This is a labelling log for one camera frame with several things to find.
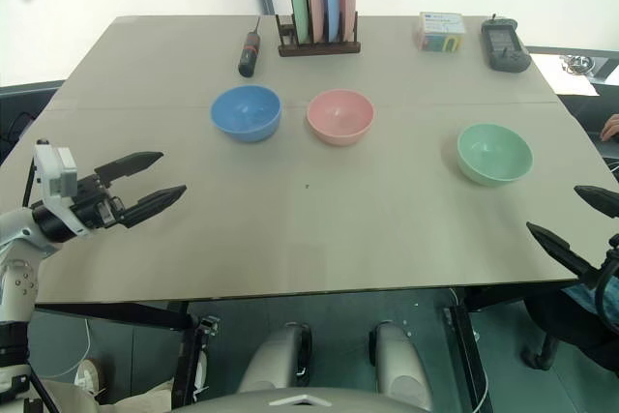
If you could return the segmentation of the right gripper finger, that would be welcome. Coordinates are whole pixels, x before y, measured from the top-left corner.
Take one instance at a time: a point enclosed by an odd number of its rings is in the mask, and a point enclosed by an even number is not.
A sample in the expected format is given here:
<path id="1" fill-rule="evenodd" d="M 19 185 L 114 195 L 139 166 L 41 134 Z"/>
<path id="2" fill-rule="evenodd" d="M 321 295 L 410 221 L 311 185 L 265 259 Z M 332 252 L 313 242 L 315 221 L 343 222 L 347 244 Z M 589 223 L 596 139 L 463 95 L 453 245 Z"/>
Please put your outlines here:
<path id="1" fill-rule="evenodd" d="M 619 193 L 595 186 L 575 186 L 576 194 L 595 210 L 609 218 L 619 216 Z"/>
<path id="2" fill-rule="evenodd" d="M 601 272 L 572 251 L 570 244 L 552 231 L 530 221 L 526 227 L 545 252 L 555 261 L 576 275 L 589 288 L 598 285 Z"/>

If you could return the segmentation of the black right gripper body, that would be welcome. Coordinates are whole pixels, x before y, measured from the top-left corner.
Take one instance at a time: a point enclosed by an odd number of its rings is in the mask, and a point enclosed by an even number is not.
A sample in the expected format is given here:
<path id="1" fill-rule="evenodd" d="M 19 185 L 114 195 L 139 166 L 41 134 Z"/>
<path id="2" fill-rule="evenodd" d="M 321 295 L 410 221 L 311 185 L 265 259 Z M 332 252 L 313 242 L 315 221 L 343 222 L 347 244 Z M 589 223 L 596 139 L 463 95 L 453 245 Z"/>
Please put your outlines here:
<path id="1" fill-rule="evenodd" d="M 610 249 L 605 254 L 602 265 L 602 282 L 608 282 L 612 276 L 618 273 L 618 246 L 619 235 L 615 234 L 608 240 Z"/>

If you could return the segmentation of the bystander bare hand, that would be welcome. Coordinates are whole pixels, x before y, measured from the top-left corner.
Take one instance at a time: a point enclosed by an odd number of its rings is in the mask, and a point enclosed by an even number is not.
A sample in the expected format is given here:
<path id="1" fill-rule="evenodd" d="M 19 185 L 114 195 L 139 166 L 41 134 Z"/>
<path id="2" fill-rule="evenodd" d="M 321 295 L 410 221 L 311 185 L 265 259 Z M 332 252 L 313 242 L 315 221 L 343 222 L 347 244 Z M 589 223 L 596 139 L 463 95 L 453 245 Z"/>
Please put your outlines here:
<path id="1" fill-rule="evenodd" d="M 609 141 L 619 133 L 619 114 L 613 114 L 605 123 L 600 133 L 601 141 Z"/>

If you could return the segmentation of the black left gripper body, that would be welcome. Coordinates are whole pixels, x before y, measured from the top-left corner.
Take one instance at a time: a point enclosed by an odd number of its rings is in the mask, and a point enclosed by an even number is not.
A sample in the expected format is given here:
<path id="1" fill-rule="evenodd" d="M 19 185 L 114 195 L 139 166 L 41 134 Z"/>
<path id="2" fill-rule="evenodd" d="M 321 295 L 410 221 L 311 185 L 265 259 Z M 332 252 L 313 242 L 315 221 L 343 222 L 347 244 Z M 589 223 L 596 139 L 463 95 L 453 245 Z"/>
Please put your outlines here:
<path id="1" fill-rule="evenodd" d="M 112 196 L 97 174 L 77 181 L 77 194 L 72 198 L 72 212 L 88 229 L 110 228 L 117 224 L 124 204 Z"/>

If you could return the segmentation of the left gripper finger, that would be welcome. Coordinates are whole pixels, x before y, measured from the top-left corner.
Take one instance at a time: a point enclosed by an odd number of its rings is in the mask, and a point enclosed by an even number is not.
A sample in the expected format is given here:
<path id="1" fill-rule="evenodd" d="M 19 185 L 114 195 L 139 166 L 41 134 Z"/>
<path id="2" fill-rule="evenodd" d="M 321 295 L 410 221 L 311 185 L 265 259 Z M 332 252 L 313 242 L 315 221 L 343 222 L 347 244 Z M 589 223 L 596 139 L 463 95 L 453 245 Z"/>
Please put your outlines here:
<path id="1" fill-rule="evenodd" d="M 185 185 L 153 192 L 140 198 L 135 205 L 119 213 L 117 222 L 126 228 L 132 228 L 174 204 L 185 193 Z"/>
<path id="2" fill-rule="evenodd" d="M 100 181 L 106 187 L 110 187 L 114 180 L 133 176 L 140 171 L 146 170 L 162 157 L 162 152 L 135 152 L 121 159 L 101 165 L 95 168 L 94 171 Z"/>

